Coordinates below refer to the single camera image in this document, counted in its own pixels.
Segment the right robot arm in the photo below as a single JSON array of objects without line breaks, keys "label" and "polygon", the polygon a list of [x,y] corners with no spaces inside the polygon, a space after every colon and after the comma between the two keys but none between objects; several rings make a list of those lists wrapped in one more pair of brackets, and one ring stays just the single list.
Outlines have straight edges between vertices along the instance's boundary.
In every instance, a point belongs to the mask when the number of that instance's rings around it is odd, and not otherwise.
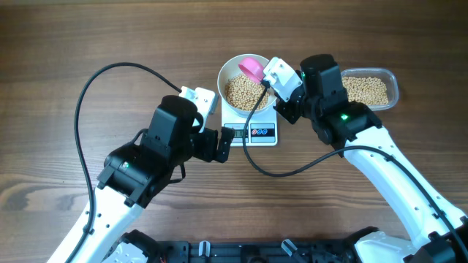
[{"label": "right robot arm", "polygon": [[466,262],[467,215],[447,201],[398,149],[382,121],[363,103],[349,102],[339,65],[321,54],[295,71],[273,58],[264,71],[290,123],[308,118],[319,139],[359,169],[390,205],[409,235],[376,227],[349,236],[357,262]]}]

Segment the white bowl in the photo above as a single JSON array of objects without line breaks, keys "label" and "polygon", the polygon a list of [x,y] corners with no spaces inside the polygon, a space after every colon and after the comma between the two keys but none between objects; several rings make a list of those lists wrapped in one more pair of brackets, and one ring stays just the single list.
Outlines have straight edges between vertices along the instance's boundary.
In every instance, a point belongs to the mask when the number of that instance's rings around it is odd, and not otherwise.
[{"label": "white bowl", "polygon": [[[231,58],[228,62],[224,64],[224,66],[221,68],[218,79],[217,79],[217,85],[218,85],[218,90],[219,94],[222,98],[222,101],[227,102],[227,97],[225,93],[225,86],[227,85],[227,82],[229,79],[244,73],[239,69],[238,64],[241,62],[241,60],[245,57],[252,57],[257,59],[264,67],[267,65],[269,60],[265,57],[255,55],[255,54],[243,54],[236,56],[234,58]],[[246,114],[247,112],[251,111],[245,111],[245,110],[239,110],[238,108],[235,108],[231,106],[239,115],[241,114]]]}]

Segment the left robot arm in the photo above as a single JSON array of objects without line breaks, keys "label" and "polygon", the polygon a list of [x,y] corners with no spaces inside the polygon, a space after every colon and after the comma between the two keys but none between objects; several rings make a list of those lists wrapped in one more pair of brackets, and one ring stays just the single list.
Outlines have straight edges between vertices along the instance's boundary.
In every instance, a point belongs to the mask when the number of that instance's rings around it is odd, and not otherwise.
[{"label": "left robot arm", "polygon": [[149,127],[106,157],[88,204],[50,262],[102,262],[151,200],[176,182],[176,167],[191,158],[226,162],[235,132],[205,127],[217,100],[216,94],[165,96]]}]

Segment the pink plastic scoop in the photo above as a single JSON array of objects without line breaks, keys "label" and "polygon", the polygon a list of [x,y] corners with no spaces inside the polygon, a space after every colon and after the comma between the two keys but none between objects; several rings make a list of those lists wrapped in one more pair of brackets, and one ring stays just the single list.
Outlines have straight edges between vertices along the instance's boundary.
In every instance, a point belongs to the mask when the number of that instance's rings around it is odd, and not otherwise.
[{"label": "pink plastic scoop", "polygon": [[243,58],[238,64],[238,67],[251,81],[256,84],[260,84],[264,78],[264,66],[255,58]]}]

